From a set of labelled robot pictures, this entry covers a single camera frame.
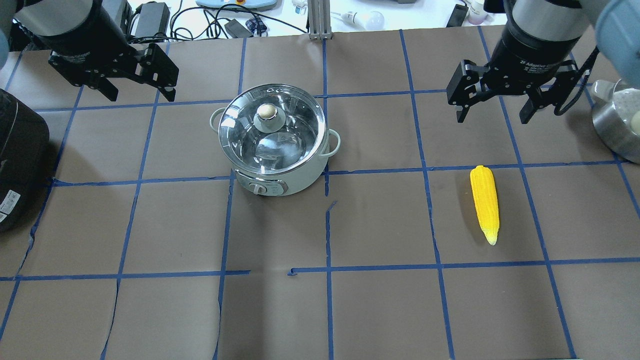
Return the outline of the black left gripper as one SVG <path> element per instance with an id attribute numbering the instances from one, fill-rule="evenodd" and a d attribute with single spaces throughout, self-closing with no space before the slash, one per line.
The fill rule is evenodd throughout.
<path id="1" fill-rule="evenodd" d="M 110 101 L 119 89 L 113 79 L 150 85 L 174 102 L 179 68 L 157 44 L 137 50 L 126 42 L 50 43 L 48 63 L 71 85 L 87 85 Z"/>

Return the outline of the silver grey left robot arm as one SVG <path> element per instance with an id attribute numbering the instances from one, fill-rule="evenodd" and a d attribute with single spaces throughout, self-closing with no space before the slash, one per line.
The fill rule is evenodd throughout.
<path id="1" fill-rule="evenodd" d="M 75 87 L 87 86 L 116 101 L 119 91 L 111 79 L 126 78 L 175 100 L 178 66 L 158 44 L 131 46 L 100 0 L 3 0 L 2 64 L 14 21 L 50 48 L 48 63 Z"/>

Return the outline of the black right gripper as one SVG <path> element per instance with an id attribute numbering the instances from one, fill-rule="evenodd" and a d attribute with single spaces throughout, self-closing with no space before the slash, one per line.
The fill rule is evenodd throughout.
<path id="1" fill-rule="evenodd" d="M 578 101 L 579 94 L 569 100 L 579 80 L 578 65 L 564 61 L 564 55 L 542 55 L 530 59 L 517 55 L 493 55 L 486 66 L 461 60 L 446 86 L 447 103 L 455 107 L 457 123 L 463 123 L 473 105 L 499 95 L 528 95 L 519 111 L 526 125 L 535 112 L 550 105 L 554 114 L 562 116 Z"/>

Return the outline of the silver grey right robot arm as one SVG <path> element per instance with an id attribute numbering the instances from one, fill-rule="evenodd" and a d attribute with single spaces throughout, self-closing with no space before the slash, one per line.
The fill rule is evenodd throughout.
<path id="1" fill-rule="evenodd" d="M 638 87 L 639 6 L 637 0 L 485 1 L 487 12 L 504 13 L 507 22 L 487 64 L 462 60 L 446 87 L 458 123 L 473 105 L 496 96 L 528 96 L 519 112 L 524 125 L 548 106 L 560 116 L 599 54 Z"/>

